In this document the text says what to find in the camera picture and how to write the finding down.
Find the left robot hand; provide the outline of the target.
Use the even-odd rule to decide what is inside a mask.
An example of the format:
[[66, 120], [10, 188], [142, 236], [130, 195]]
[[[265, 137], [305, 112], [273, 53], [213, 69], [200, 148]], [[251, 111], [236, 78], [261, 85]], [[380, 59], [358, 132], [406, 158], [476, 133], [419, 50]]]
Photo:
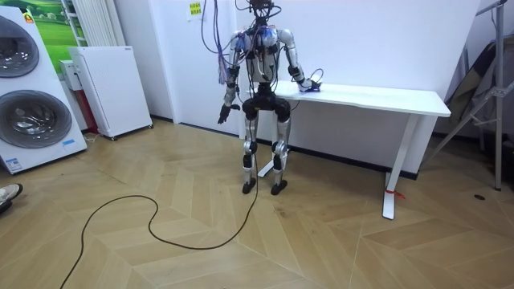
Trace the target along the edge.
[[219, 113], [218, 124], [225, 123], [232, 110], [239, 111], [240, 106], [237, 104], [223, 104]]

